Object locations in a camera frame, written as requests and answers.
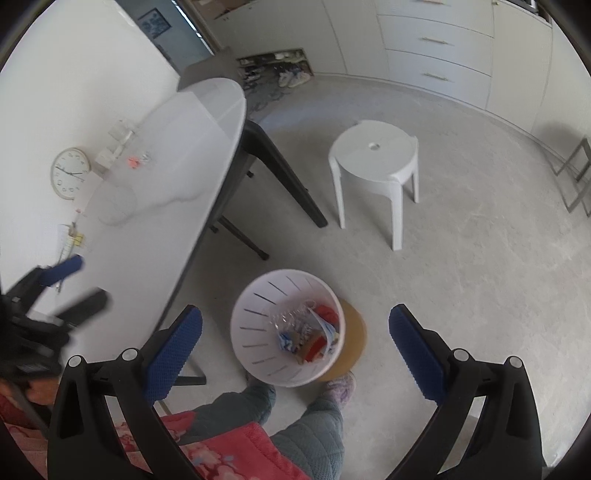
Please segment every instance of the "white cabinet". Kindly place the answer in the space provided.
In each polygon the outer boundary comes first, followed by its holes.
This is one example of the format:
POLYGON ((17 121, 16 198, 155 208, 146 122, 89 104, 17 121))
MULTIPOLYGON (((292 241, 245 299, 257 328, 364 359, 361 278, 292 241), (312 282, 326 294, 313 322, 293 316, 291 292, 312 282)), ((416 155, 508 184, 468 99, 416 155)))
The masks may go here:
POLYGON ((488 35, 420 18, 391 15, 378 18, 389 50, 418 53, 487 75, 492 73, 492 38, 488 35))
POLYGON ((324 0, 349 75, 388 79, 373 0, 324 0))
POLYGON ((209 28, 222 47, 232 47, 234 49, 237 42, 229 15, 222 15, 215 20, 210 20, 209 28))
POLYGON ((499 0, 491 95, 486 110, 531 132, 550 68, 552 29, 540 17, 499 0))
POLYGON ((209 23, 236 57, 303 48, 316 73, 346 73, 322 0, 256 0, 209 23))
POLYGON ((479 108, 486 106, 491 87, 488 75, 414 53, 388 50, 390 79, 442 93, 479 108))
POLYGON ((303 48, 316 73, 346 73, 335 31, 322 0, 277 1, 292 48, 303 48))
POLYGON ((556 24, 548 86, 531 133, 563 158, 583 136, 591 137, 591 77, 556 24))
POLYGON ((493 36, 491 0, 375 0, 379 15, 424 18, 493 36))

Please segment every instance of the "white stool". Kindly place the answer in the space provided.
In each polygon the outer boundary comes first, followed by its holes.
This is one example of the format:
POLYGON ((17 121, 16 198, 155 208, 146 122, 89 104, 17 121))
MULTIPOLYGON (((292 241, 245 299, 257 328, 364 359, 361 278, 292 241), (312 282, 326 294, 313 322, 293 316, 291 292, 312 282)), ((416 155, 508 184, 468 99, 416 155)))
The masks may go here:
POLYGON ((345 228, 341 175, 352 183, 392 202, 392 250, 402 248, 402 185, 412 176, 418 203, 418 140, 398 127, 363 120, 342 133, 330 149, 330 170, 335 183, 340 227, 345 228))

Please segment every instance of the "doorway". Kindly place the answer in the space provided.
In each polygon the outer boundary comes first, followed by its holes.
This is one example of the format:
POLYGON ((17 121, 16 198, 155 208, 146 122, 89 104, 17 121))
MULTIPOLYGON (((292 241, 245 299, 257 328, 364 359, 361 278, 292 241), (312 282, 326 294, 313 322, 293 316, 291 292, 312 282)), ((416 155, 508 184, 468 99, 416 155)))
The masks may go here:
POLYGON ((117 0, 117 3, 179 74, 213 54, 176 0, 117 0))

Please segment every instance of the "white sneaker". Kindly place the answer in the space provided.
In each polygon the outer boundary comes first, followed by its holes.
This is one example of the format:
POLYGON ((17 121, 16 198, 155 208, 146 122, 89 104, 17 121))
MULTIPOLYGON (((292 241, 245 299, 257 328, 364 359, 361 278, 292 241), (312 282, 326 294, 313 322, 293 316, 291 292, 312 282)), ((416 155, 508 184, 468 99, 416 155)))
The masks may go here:
POLYGON ((287 85, 293 80, 293 72, 281 72, 279 74, 279 86, 281 88, 287 87, 287 85))
POLYGON ((301 85, 302 83, 309 82, 311 78, 312 78, 312 75, 310 75, 308 72, 304 72, 302 70, 302 71, 295 74, 295 76, 291 79, 291 81, 289 82, 289 84, 287 86, 289 88, 297 87, 298 85, 301 85))

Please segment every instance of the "black table leg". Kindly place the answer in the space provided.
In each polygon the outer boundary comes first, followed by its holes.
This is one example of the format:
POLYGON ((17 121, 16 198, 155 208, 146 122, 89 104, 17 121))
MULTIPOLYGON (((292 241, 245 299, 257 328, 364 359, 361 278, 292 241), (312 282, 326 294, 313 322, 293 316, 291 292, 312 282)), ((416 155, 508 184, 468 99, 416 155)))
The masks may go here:
POLYGON ((246 120, 239 148, 261 160, 319 228, 328 225, 328 221, 287 160, 258 124, 246 120))

